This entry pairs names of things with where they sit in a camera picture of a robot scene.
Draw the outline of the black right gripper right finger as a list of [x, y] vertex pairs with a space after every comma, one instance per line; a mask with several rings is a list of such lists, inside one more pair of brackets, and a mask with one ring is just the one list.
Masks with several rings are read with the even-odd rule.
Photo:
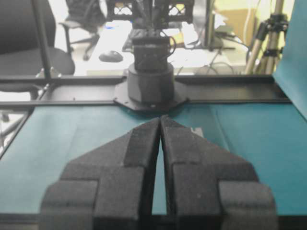
[[168, 211], [178, 230], [276, 230], [271, 189], [249, 161], [161, 117]]

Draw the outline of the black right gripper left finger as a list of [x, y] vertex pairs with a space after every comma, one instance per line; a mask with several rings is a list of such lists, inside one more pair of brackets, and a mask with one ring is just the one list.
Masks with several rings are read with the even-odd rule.
[[153, 206], [160, 120], [69, 161], [44, 194], [42, 230], [137, 230]]

